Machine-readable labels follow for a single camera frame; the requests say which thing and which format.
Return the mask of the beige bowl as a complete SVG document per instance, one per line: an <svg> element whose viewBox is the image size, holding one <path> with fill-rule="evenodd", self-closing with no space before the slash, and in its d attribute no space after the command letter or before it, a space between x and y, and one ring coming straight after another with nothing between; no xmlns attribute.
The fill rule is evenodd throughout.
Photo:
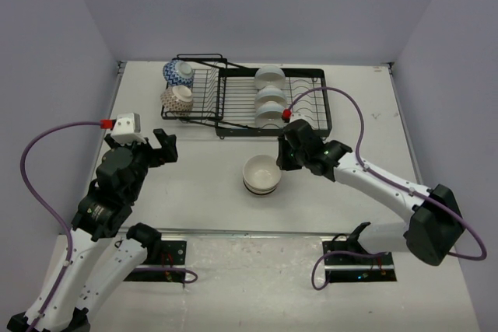
<svg viewBox="0 0 498 332"><path fill-rule="evenodd" d="M255 187L251 184L249 184L246 180L243 181L244 183L244 186L246 187L247 190L251 190L251 191L256 191L256 192L267 192L267 191L270 191L270 190L276 190L277 187L279 186L278 184L276 185L273 185L273 186L270 186L270 187Z"/></svg>
<svg viewBox="0 0 498 332"><path fill-rule="evenodd" d="M279 184L282 172L276 165L275 157L256 155L245 162L242 175L249 184L263 188Z"/></svg>

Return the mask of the light blue bowl front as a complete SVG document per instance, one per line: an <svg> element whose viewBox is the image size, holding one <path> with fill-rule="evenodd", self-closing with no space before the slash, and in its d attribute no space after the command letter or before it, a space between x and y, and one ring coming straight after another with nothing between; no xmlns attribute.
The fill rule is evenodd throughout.
<svg viewBox="0 0 498 332"><path fill-rule="evenodd" d="M257 128L282 128L284 121L282 119L285 107L275 101L268 101L256 109L254 123Z"/></svg>

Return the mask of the light blue bowl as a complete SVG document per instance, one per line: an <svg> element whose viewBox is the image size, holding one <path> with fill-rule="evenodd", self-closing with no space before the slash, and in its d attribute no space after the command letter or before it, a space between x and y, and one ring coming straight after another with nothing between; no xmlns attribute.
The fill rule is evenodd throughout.
<svg viewBox="0 0 498 332"><path fill-rule="evenodd" d="M266 65L259 68L254 75L254 85L261 90L267 86L274 86L283 89L286 83L284 71L274 65Z"/></svg>
<svg viewBox="0 0 498 332"><path fill-rule="evenodd" d="M256 109L254 123L257 128L282 128L284 121L282 119L285 107L275 101L268 101Z"/></svg>
<svg viewBox="0 0 498 332"><path fill-rule="evenodd" d="M270 101L276 102L283 107L287 106L286 94L280 88L272 85L258 91L254 98L254 105L256 108L259 108Z"/></svg>

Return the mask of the beige bowl front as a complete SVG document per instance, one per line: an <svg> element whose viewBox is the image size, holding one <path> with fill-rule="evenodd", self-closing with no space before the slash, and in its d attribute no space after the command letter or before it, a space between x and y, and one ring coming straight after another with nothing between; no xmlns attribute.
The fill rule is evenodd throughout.
<svg viewBox="0 0 498 332"><path fill-rule="evenodd" d="M255 187L251 184L249 184L246 180L243 181L244 183L244 186L246 187L247 190L251 190L251 191L256 191L256 192L267 192L267 191L270 191L270 190L276 190L277 187L279 186L278 184L276 185L273 185L273 186L270 186L270 187Z"/></svg>

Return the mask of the black bowl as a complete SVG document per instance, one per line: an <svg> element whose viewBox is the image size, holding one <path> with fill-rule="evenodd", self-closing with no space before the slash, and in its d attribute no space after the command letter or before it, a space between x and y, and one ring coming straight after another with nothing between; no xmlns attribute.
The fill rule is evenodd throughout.
<svg viewBox="0 0 498 332"><path fill-rule="evenodd" d="M274 190L270 190L270 191L267 191L267 192L256 192L256 191L251 191L249 190L249 193L253 196L256 196L256 197L266 197L266 196L269 196L271 194L273 194L275 191Z"/></svg>

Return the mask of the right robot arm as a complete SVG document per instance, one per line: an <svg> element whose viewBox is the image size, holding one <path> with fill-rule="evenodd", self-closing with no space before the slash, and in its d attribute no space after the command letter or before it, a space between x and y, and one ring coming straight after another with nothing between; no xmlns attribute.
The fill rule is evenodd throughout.
<svg viewBox="0 0 498 332"><path fill-rule="evenodd" d="M349 146L323 142L303 119L287 124L278 141L280 169L306 168L365 194L401 218L394 225L360 224L347 245L355 264L365 264L377 252L407 250L423 263L438 266L465 230L454 193L442 184L429 188L376 171Z"/></svg>

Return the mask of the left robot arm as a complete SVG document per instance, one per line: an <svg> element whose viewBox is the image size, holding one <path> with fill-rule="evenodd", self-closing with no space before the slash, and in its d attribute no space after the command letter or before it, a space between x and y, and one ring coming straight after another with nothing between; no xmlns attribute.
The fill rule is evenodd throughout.
<svg viewBox="0 0 498 332"><path fill-rule="evenodd" d="M11 317L9 331L88 331L116 287L140 264L160 259L160 233L139 223L128 230L114 257L94 269L131 215L149 169L178 159L176 136L162 129L153 134L157 149L134 130L106 135L109 150L71 224L63 226L67 244L57 266L33 305Z"/></svg>

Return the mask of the brown floral patterned bowl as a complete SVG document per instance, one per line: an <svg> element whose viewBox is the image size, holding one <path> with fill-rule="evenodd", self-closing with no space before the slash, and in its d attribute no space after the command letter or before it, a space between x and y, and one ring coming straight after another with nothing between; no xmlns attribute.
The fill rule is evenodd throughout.
<svg viewBox="0 0 498 332"><path fill-rule="evenodd" d="M185 117L189 116L193 109L194 97L187 86L171 86L162 92L160 102L167 113L176 117Z"/></svg>

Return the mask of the blue zigzag patterned bowl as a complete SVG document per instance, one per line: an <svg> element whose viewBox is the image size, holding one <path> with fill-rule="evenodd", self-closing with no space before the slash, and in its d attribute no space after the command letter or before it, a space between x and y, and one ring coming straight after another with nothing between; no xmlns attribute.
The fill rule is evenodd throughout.
<svg viewBox="0 0 498 332"><path fill-rule="evenodd" d="M163 66L162 73L168 87L186 86L190 89L193 86L195 70L186 61L169 61Z"/></svg>

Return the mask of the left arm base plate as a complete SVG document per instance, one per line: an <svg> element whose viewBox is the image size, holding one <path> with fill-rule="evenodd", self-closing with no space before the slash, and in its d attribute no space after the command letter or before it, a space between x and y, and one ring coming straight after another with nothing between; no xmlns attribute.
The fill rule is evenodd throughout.
<svg viewBox="0 0 498 332"><path fill-rule="evenodd" d="M160 248L139 267L183 267L187 252L185 240L162 240ZM186 274L179 271L133 271L125 281L183 283Z"/></svg>

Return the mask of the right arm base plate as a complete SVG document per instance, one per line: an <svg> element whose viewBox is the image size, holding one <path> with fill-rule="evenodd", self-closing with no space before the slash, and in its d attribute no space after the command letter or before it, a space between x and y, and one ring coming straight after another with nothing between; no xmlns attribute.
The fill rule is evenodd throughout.
<svg viewBox="0 0 498 332"><path fill-rule="evenodd" d="M322 240L323 253L348 251L367 254L347 235L326 237ZM396 282L395 265L391 253L382 257L363 258L336 254L324 260L325 280L329 283Z"/></svg>

